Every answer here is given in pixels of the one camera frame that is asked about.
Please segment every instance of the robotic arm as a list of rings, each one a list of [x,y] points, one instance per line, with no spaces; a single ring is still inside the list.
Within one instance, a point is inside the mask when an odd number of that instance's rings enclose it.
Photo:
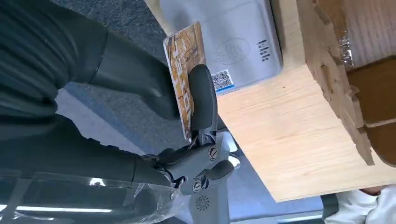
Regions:
[[[196,105],[192,143],[140,157],[82,137],[71,120],[55,114],[54,100],[70,81],[90,83],[138,94],[160,116],[177,119],[164,64],[100,24],[49,1],[3,0],[0,21],[3,221],[15,218],[16,212],[82,223],[93,218],[96,223],[142,220],[158,211],[159,203],[174,200],[173,193],[196,194],[232,173],[232,164],[221,161],[216,148],[217,101],[204,65],[189,74]],[[103,182],[92,188],[84,184],[88,179]],[[128,201],[131,189],[141,191],[141,184],[148,187]],[[172,194],[157,197],[161,189]],[[54,210],[76,207],[106,212]]]

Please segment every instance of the person's hand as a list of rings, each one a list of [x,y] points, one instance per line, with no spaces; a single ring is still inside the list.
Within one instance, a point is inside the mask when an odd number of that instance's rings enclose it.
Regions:
[[[382,190],[383,186],[380,187],[372,187],[372,188],[364,188],[364,189],[360,189],[361,191],[363,191],[364,193],[371,195],[371,196],[378,196],[381,194],[381,190]]]

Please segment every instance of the white card reader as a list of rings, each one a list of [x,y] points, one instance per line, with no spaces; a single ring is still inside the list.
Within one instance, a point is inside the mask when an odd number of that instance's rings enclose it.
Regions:
[[[269,0],[161,0],[175,30],[201,23],[218,95],[279,74],[282,54]]]

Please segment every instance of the clear plastic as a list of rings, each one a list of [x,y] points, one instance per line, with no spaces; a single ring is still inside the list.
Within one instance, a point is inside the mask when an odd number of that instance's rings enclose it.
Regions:
[[[0,170],[0,189],[0,223],[153,224],[186,204],[175,188],[70,175]]]
[[[341,49],[341,60],[344,65],[347,68],[354,67],[355,64],[352,55],[351,41],[349,40],[348,30],[344,30],[344,36],[339,41],[339,47]]]

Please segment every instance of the card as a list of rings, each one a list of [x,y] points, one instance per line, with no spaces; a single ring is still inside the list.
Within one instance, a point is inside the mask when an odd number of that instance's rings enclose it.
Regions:
[[[188,82],[189,72],[198,64],[206,64],[204,42],[199,22],[167,37],[165,55],[175,90],[184,138],[191,142],[191,117],[194,101]]]

